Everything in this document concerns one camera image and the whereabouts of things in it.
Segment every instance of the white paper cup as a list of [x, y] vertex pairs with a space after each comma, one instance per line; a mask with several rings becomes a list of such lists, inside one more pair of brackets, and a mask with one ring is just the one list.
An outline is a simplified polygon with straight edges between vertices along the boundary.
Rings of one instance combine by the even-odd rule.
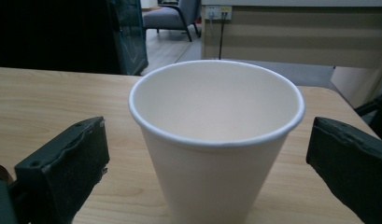
[[246, 63], [176, 63], [129, 98], [176, 224], [246, 220], [304, 100], [287, 79]]

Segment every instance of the wooden table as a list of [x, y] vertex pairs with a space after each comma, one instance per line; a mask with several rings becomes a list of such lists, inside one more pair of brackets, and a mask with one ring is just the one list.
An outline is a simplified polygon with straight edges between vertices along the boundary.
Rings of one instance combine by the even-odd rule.
[[[170, 223], [143, 136], [127, 105], [138, 77], [0, 68], [0, 164], [13, 167], [78, 121], [106, 119], [108, 173], [74, 223]], [[315, 116], [369, 127], [336, 92], [299, 87], [302, 123], [290, 133], [255, 202], [251, 223], [357, 223], [360, 220], [305, 163]]]

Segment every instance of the wall socket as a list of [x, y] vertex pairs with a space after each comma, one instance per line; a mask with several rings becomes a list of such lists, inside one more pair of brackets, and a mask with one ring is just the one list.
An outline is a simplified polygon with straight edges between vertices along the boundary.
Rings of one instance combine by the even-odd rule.
[[205, 19], [223, 20], [223, 12], [226, 12], [226, 21], [232, 19], [232, 6], [205, 6]]

